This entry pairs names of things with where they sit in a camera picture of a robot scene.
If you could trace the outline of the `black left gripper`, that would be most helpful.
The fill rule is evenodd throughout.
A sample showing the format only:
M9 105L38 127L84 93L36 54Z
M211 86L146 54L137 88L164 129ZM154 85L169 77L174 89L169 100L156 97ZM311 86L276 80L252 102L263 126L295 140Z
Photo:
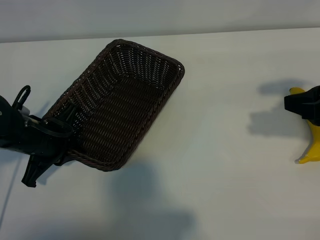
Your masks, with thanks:
M70 103L64 111L64 122L54 117L38 118L23 115L23 128L14 150L30 155L21 182L30 188L37 186L37 179L53 164L60 165L72 135L73 118L77 106Z

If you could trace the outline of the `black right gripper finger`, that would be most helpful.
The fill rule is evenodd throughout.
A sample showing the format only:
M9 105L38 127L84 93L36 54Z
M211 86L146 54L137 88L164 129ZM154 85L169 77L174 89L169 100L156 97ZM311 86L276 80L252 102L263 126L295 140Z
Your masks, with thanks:
M304 103L320 103L319 85L307 91L303 90L300 87L292 87L289 90L289 95L284 97L285 110L295 114L304 113Z
M320 103L319 102L303 103L302 109L304 110L302 114L302 119L310 121L313 125L320 124Z

